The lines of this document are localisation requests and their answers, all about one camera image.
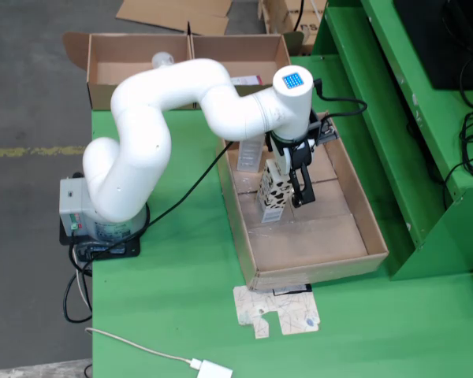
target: yellow floor line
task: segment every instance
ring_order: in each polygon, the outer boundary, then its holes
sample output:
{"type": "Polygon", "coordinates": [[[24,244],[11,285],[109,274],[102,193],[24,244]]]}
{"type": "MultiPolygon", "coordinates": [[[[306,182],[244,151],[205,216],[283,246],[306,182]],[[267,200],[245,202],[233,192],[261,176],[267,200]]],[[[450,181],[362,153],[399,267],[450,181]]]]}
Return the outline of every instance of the yellow floor line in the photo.
{"type": "Polygon", "coordinates": [[[85,148],[85,146],[0,148],[0,158],[20,158],[25,155],[82,155],[85,148]]]}

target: blue led panel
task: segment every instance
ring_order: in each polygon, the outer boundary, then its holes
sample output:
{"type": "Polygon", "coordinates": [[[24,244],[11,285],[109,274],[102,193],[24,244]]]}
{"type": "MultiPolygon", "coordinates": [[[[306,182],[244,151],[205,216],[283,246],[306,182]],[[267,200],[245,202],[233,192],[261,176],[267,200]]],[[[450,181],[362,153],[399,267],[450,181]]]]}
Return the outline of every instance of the blue led panel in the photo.
{"type": "Polygon", "coordinates": [[[284,76],[282,79],[284,79],[285,85],[288,89],[295,88],[303,84],[303,81],[297,72],[284,76]]]}

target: white power adapter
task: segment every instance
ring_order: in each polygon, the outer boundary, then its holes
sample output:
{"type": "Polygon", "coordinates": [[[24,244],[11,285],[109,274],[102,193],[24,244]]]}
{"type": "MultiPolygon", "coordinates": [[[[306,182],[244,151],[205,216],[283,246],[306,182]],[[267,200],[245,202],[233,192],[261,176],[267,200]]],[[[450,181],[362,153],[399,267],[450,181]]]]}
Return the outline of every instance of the white power adapter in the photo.
{"type": "Polygon", "coordinates": [[[233,370],[207,360],[200,361],[193,358],[190,366],[199,370],[197,378],[231,378],[233,374],[233,370]]]}

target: green workbench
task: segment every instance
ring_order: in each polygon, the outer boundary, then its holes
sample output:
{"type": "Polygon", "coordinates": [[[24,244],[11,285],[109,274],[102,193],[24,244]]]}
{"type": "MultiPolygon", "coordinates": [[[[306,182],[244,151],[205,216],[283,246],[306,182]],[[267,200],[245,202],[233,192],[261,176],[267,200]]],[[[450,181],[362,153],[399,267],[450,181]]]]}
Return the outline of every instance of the green workbench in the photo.
{"type": "MultiPolygon", "coordinates": [[[[393,0],[330,1],[314,54],[338,57],[353,94],[368,103],[363,127],[378,158],[365,163],[383,167],[411,242],[394,254],[394,277],[473,270],[473,177],[457,168],[443,193],[407,131],[411,112],[445,180],[461,161],[459,132],[470,109],[458,91],[432,88],[393,0]]],[[[473,101],[473,91],[467,96],[473,101]]]]}
{"type": "MultiPolygon", "coordinates": [[[[354,95],[337,55],[293,63],[324,79],[326,95],[354,95]]],[[[330,104],[331,111],[347,110],[330,104]]],[[[317,98],[314,107],[326,108],[317,98]]],[[[198,110],[168,112],[172,157],[151,196],[151,216],[174,204],[215,156],[216,137],[198,110]]],[[[336,120],[391,251],[413,243],[362,117],[336,120]]],[[[117,138],[110,112],[93,112],[93,137],[117,138]]],[[[473,376],[473,280],[452,275],[391,281],[386,267],[313,285],[318,332],[270,338],[239,326],[233,288],[244,285],[217,170],[141,239],[137,258],[94,263],[93,326],[146,347],[229,366],[235,378],[473,376]]],[[[186,364],[93,336],[95,378],[195,377],[186,364]]]]}

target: black monitor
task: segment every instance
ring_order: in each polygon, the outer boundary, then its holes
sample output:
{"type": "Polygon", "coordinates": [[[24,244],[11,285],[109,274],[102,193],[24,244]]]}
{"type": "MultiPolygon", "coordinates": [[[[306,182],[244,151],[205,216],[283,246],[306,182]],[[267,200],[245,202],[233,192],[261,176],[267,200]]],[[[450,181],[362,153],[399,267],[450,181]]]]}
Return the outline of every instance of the black monitor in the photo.
{"type": "Polygon", "coordinates": [[[394,0],[397,12],[437,89],[473,89],[473,0],[394,0]]]}

